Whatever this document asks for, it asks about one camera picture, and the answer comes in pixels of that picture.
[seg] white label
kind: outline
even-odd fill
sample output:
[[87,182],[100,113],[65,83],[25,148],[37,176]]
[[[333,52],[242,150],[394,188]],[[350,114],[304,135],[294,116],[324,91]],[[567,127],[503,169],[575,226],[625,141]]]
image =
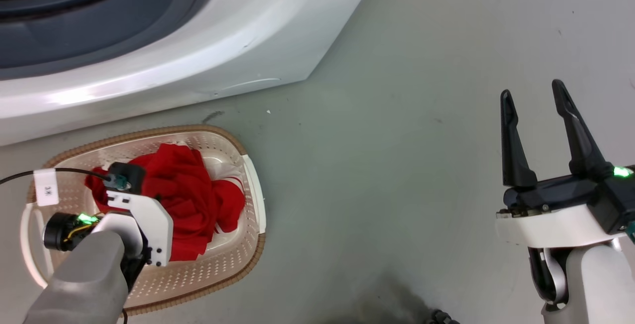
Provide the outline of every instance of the white label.
[[57,193],[57,174],[54,168],[34,170],[33,179],[36,184],[38,206],[50,206],[60,203]]

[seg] washing machine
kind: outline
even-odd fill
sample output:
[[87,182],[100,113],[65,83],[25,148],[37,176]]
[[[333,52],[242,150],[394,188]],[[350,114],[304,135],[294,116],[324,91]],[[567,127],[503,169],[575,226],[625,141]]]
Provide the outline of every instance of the washing machine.
[[0,0],[0,145],[297,82],[360,0]]

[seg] basket handle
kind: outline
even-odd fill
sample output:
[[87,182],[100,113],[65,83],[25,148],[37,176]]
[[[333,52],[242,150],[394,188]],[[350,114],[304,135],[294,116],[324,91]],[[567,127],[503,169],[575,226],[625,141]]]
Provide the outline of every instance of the basket handle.
[[34,204],[34,202],[26,204],[22,212],[22,218],[20,219],[20,249],[22,250],[22,258],[24,258],[24,263],[27,265],[27,270],[29,270],[29,273],[39,286],[46,288],[48,282],[41,274],[38,265],[36,265],[29,244],[29,220]]
[[254,167],[254,162],[249,158],[247,154],[243,156],[245,161],[245,173],[249,180],[249,186],[252,187],[252,198],[254,200],[254,210],[256,212],[256,221],[258,221],[258,227],[260,234],[265,233],[267,229],[267,215],[265,215],[265,198],[262,195],[262,188],[260,187],[260,181],[258,181],[258,173]]

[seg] robotic arm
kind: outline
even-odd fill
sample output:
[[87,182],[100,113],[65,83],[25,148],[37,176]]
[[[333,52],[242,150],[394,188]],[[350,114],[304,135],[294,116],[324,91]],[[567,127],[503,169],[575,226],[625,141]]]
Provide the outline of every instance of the robotic arm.
[[546,324],[635,320],[635,282],[619,238],[635,241],[635,176],[605,161],[569,92],[552,84],[565,121],[571,175],[538,181],[522,150],[509,91],[501,95],[503,184],[499,237],[529,250]]
[[45,247],[71,252],[27,312],[25,324],[113,324],[143,266],[167,265],[172,218],[156,199],[139,195],[144,175],[132,164],[109,168],[108,205],[122,211],[50,218]]

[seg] black cable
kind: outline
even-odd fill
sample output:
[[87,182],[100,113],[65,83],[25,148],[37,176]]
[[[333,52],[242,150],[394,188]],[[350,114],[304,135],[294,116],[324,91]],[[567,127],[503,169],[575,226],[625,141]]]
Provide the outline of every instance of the black cable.
[[[109,180],[110,179],[106,175],[102,175],[100,173],[91,172],[90,170],[83,170],[83,169],[76,169],[76,168],[54,168],[54,169],[55,169],[55,172],[81,173],[81,174],[86,174],[86,175],[92,175],[92,176],[98,177],[98,178],[100,178],[102,180]],[[22,173],[13,174],[10,177],[6,177],[6,178],[0,180],[0,185],[6,183],[8,181],[11,181],[13,179],[26,177],[27,175],[33,175],[33,171],[29,170],[28,172],[22,172]]]

